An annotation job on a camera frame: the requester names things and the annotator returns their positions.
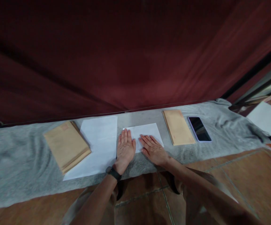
person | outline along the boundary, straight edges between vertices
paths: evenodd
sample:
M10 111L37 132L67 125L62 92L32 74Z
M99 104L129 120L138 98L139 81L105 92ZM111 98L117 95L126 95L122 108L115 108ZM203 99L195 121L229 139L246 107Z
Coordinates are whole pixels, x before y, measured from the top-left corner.
M174 192L182 192L186 200L187 225L261 224L212 175L183 166L170 157L153 136L141 135L139 141L143 145L142 153L175 177ZM65 214L62 224L114 224L117 182L135 152L136 141L131 139L130 130L125 129L118 138L117 159L108 175L94 190L86 188L83 191Z

white paper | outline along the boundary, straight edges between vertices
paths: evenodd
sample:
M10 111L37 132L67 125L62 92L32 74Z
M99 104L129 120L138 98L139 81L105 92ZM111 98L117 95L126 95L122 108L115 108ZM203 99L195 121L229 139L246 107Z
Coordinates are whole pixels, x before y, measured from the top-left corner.
M69 170L65 180L104 173L116 161L117 154L117 116L84 120L80 132L92 151L80 163Z
M261 102L247 115L247 118L271 136L271 105Z
M136 127L127 127L126 129L130 130L131 138L136 140L136 148L135 148L136 153L141 152L141 149L143 148L141 142L139 141L141 134L152 135L162 146L164 146L156 123L151 123L151 124L146 124L146 125L141 125L141 126L136 126Z

forearm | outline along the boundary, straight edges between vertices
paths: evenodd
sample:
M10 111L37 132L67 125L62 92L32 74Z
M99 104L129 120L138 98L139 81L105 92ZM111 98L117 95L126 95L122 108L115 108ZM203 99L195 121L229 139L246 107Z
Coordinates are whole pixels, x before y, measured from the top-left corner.
M175 159L169 157L163 167L186 185L219 224L261 224L233 199Z
M127 165L123 163L119 164L118 162L113 165L113 168L121 175L124 173L126 167ZM107 203L116 185L117 180L112 175L107 175L82 206L75 219L71 222L71 225L100 224Z

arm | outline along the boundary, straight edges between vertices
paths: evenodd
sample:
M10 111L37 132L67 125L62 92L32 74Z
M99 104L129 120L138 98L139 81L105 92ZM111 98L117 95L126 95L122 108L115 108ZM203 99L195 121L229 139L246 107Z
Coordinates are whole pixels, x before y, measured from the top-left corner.
M207 180L170 157L153 136L142 136L143 154L181 180L219 224L262 224L241 205Z
M122 131L118 139L117 160L113 168L122 175L136 152L136 141L131 140L130 130ZM71 225L100 224L106 205L117 185L112 175L107 175L82 206Z

leg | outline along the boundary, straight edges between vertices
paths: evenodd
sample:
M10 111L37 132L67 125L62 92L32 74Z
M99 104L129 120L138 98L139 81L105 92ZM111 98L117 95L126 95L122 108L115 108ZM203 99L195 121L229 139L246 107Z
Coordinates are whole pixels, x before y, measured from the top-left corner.
M224 192L226 195L228 195L229 197L231 197L233 200L236 201L236 199L232 196L229 190L222 183L216 180L213 175L205 173L205 172L201 172L199 170L195 170L191 168L189 169L197 173L199 176L203 177L204 179L206 179L208 182L215 185L222 192ZM197 200L197 198L187 190L187 187L185 185L183 185L179 180L176 179L175 186L180 193L181 192L183 193L183 197L186 201L186 225L218 224L211 217L211 215L206 211L205 207L201 205L201 203Z
M62 225L69 225L71 221L75 218L83 204L89 198L91 193L94 191L94 187L87 187L80 196L76 199L76 201L70 206L66 214L64 215ZM113 191L113 194L110 197L109 202L107 203L101 225L113 225L115 224L115 205L116 205L117 192Z

